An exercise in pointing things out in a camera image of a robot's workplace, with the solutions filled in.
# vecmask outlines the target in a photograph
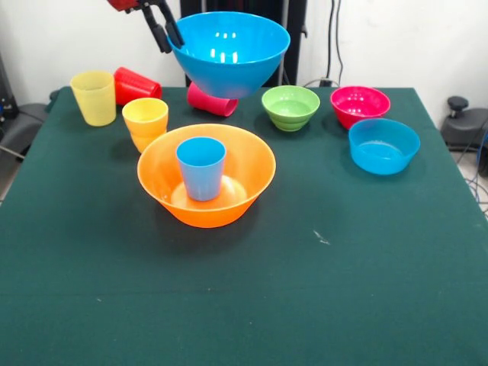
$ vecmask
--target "plastic bowl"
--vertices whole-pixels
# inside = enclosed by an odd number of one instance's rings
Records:
[[[390,110],[390,99],[381,91],[365,86],[336,89],[330,103],[342,126],[350,129],[365,118],[380,118]]]
[[[176,148],[196,136],[213,137],[227,150],[220,194],[212,201],[190,199],[178,167]],[[275,170],[275,156],[263,140],[224,124],[195,124],[165,133],[147,146],[137,165],[140,184],[149,195],[178,220],[203,228],[239,219],[269,186]]]
[[[273,74],[290,45],[278,23],[234,11],[200,13],[177,25],[185,40],[169,40],[188,77],[205,93],[240,99],[256,92]]]
[[[404,170],[420,149],[417,133],[385,118],[362,120],[349,130],[352,160],[365,171],[391,175]]]
[[[262,105],[278,129],[293,132],[305,126],[317,112],[320,98],[310,89],[285,85],[264,93]]]

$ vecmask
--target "white speck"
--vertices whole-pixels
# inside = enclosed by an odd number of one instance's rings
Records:
[[[325,239],[323,238],[323,236],[321,236],[321,235],[320,235],[320,234],[319,234],[317,231],[313,230],[313,233],[315,234],[315,236],[317,237],[317,239],[318,239],[318,240],[319,240],[321,243],[323,243],[323,244],[327,244],[328,246],[330,246],[330,242],[329,242],[329,241],[327,241],[327,240],[325,240]]]

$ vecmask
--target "white wall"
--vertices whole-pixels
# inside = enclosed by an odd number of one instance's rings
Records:
[[[330,0],[308,0],[298,82],[325,76]],[[439,125],[446,99],[488,107],[487,0],[342,0],[343,85],[413,86]],[[334,59],[332,78],[338,75]]]
[[[330,0],[308,3],[299,83],[326,73]],[[179,0],[169,4],[179,18]],[[436,123],[450,95],[487,106],[487,14],[487,0],[343,0],[342,84],[413,86]],[[0,53],[20,103],[46,101],[87,69],[127,66],[163,87],[184,84],[174,56],[159,52],[143,15],[116,12],[106,0],[0,0]]]
[[[180,18],[179,0],[168,3]],[[185,84],[175,57],[159,52],[142,12],[117,12],[106,0],[0,0],[0,53],[19,104],[47,101],[89,69],[126,66],[163,88]]]

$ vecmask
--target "orange bowl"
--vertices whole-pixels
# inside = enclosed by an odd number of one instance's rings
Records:
[[[196,136],[213,137],[227,150],[220,195],[212,201],[190,199],[176,158],[176,148]],[[269,186],[275,155],[255,134],[225,124],[194,124],[161,135],[143,151],[137,164],[140,184],[178,220],[211,228],[239,219]]]

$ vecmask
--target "large blue bowl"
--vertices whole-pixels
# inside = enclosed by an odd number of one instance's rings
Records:
[[[240,99],[273,74],[290,45],[278,23],[253,14],[215,11],[177,22],[185,45],[169,40],[188,77],[209,95]]]
[[[404,170],[420,149],[417,133],[386,118],[361,120],[349,130],[351,157],[365,171],[391,175]]]

